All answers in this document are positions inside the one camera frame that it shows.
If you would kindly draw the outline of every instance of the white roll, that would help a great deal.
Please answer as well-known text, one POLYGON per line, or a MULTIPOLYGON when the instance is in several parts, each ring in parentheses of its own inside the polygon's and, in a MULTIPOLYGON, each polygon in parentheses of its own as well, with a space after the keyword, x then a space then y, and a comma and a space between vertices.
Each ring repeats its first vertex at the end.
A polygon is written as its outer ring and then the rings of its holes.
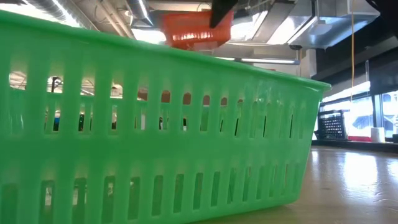
POLYGON ((384 128, 371 128, 371 140, 378 143, 385 142, 384 128))

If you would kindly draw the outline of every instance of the orange basket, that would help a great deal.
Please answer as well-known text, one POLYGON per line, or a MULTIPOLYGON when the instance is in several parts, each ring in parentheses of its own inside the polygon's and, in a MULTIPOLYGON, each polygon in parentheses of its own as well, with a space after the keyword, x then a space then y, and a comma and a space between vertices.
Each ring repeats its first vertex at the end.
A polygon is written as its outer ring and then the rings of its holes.
POLYGON ((210 16, 211 11, 164 15, 162 31, 167 44, 184 50, 206 50, 229 41, 233 11, 214 29, 210 28, 210 16))

